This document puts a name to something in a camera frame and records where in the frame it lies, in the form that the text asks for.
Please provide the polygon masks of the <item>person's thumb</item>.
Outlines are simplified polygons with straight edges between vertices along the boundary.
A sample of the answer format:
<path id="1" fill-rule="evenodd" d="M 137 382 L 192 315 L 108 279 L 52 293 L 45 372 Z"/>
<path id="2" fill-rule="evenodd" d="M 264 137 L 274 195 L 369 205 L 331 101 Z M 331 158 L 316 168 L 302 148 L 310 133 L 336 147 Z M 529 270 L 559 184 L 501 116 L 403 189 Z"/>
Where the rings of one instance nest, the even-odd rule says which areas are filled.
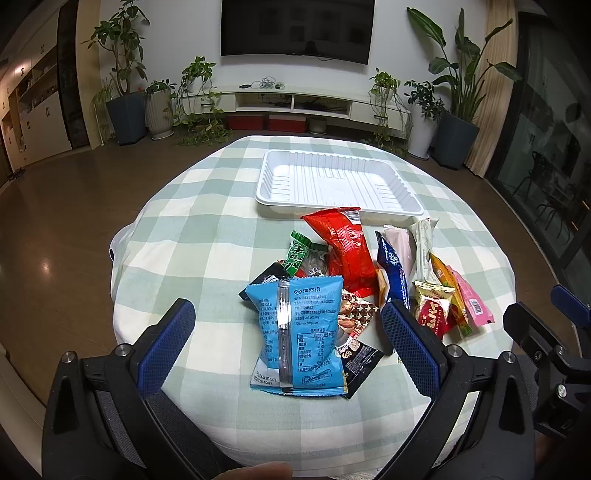
<path id="1" fill-rule="evenodd" d="M 290 480 L 293 468 L 284 462 L 263 463 L 256 466 L 231 469 L 213 480 Z"/>

